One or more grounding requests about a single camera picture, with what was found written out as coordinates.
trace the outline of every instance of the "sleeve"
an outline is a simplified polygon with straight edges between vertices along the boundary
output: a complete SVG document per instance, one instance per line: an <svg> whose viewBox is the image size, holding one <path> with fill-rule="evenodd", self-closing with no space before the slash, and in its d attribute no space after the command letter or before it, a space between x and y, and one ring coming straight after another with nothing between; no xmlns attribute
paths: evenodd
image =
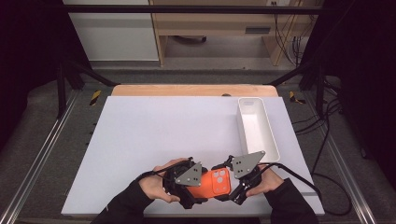
<svg viewBox="0 0 396 224"><path fill-rule="evenodd" d="M143 223L143 211L153 201L148 198L138 181L135 180L111 200L92 224Z"/></svg>
<svg viewBox="0 0 396 224"><path fill-rule="evenodd" d="M318 223L318 218L289 178L264 194L272 206L271 223Z"/></svg>

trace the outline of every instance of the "hand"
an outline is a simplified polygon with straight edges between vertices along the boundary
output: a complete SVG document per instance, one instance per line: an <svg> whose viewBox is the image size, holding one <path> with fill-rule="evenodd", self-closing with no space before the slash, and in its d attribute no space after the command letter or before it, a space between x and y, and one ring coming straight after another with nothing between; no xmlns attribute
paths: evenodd
<svg viewBox="0 0 396 224"><path fill-rule="evenodd" d="M166 163L163 166L156 166L154 167L153 171L159 171L161 169L164 169L168 166L171 166L173 164L176 164L181 161L186 161L187 159L185 158L180 158L177 160L171 160L168 163ZM166 201L167 203L172 203L172 202L180 202L180 199L175 196L175 195L168 195L165 190L163 189L163 179L161 176L163 176L165 172L159 173L160 176L157 175L151 175L146 178L143 178L139 181L140 188L146 193L146 195L154 200L154 199L162 199Z"/></svg>
<svg viewBox="0 0 396 224"><path fill-rule="evenodd" d="M262 170L265 168L265 165L259 165L259 167ZM262 182L255 188L247 191L247 197L277 189L282 183L283 179L269 168L262 173Z"/></svg>

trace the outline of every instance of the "white tabletop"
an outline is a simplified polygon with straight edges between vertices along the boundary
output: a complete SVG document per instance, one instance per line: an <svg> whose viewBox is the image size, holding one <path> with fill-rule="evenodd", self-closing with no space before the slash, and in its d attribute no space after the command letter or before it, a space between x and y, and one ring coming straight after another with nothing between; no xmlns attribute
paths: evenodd
<svg viewBox="0 0 396 224"><path fill-rule="evenodd" d="M262 99L279 162L312 182L282 98ZM62 214L95 216L137 176L172 159L194 157L210 169L229 155L242 155L237 101L238 97L109 96ZM315 213L324 214L311 188L281 169L273 170L290 177ZM260 217L270 213L263 195L248 198L242 205L210 199L190 210L179 203L156 200L145 210L147 217Z"/></svg>

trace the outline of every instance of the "gray carpet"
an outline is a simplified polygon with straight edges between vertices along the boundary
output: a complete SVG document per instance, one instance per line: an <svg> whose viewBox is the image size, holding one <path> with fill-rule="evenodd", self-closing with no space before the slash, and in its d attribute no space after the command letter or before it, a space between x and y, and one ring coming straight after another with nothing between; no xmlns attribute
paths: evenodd
<svg viewBox="0 0 396 224"><path fill-rule="evenodd" d="M260 72L246 73L245 71L192 71L189 75L179 71L172 74L168 71L117 71L104 72L112 80L123 83L251 83L261 84L274 79L280 74L273 73L263 76ZM89 105L94 91L102 93L96 105ZM297 99L304 99L304 94L298 91L292 83L277 88L279 95L284 97L286 107L292 122L308 119L313 113L307 104L291 103L289 92L294 91ZM81 219L64 217L61 210L66 199L66 192L70 189L78 167L82 161L87 144L90 142L94 124L99 119L106 96L112 89L96 82L86 84L80 93L76 105L66 122L57 144L51 151L49 158L37 179L27 201L22 208L20 223L61 223L60 220L77 221ZM0 209L4 211L12 199L19 184L22 182L35 155L41 148L50 128L55 121L57 113L56 83L51 82L32 91L29 96L29 105L25 111L18 129L13 134L5 149L1 152L0 160ZM326 94L326 100L333 96ZM305 127L312 120L295 125L295 130ZM331 116L331 133L337 146L351 168L365 200L372 209L378 223L396 223L396 193L391 188L386 178L380 172L375 161L361 157L359 144L342 113ZM312 133L298 135L298 140L308 167L311 169L318 154L322 137L319 130ZM334 168L334 163L327 148L323 151L317 172L327 175L340 182L339 175ZM323 194L324 207L333 212L343 212L347 209L347 198L343 191L336 185L318 176L314 176L315 184ZM343 217L326 214L319 217L321 223L361 223L355 210ZM264 217L262 223L268 223Z"/></svg>

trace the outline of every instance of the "white plastic container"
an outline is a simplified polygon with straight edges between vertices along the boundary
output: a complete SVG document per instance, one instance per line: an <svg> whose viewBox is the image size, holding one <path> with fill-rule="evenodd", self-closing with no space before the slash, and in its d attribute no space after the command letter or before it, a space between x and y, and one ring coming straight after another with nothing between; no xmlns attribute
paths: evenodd
<svg viewBox="0 0 396 224"><path fill-rule="evenodd" d="M261 162L279 161L279 151L262 99L240 98L236 116L243 153L265 151Z"/></svg>

